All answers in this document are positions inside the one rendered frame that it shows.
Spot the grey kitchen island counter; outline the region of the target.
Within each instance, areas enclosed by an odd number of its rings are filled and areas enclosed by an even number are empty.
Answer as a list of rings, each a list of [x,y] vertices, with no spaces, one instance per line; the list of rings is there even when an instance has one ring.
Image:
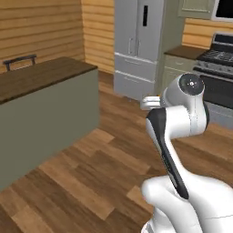
[[[0,191],[99,123],[98,68],[59,57],[0,75]]]

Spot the green base cupboard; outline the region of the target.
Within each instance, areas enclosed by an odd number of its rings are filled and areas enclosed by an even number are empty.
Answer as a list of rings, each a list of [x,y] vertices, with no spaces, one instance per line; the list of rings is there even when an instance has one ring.
[[[161,91],[177,76],[191,72],[198,56],[204,52],[206,49],[192,46],[177,46],[166,51]]]

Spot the black and steel oven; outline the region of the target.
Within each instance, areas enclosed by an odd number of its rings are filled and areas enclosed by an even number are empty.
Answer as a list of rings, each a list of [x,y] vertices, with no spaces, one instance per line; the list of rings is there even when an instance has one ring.
[[[233,129],[233,33],[216,32],[209,50],[197,57],[193,71],[205,83],[210,121]]]

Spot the green wall cupboard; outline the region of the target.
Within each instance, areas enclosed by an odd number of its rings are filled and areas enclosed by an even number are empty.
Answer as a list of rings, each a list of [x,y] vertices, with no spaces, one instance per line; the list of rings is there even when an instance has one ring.
[[[185,18],[210,19],[215,0],[179,0],[178,15]]]

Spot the grey fridge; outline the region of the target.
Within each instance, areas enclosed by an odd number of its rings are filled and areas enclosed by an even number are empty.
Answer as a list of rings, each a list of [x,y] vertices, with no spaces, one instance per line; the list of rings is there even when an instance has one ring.
[[[180,0],[115,0],[114,91],[135,100],[161,92],[166,51],[181,45]]]

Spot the white microwave oven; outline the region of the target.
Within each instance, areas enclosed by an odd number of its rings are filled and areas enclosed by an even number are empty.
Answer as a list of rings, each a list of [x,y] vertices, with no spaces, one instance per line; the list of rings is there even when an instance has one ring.
[[[233,0],[215,0],[211,19],[233,23]]]

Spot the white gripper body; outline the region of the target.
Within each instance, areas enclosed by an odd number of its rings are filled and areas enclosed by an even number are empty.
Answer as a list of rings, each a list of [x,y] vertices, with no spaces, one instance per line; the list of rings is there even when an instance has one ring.
[[[145,96],[140,101],[140,108],[142,110],[150,110],[153,108],[160,107],[160,97],[159,96]]]

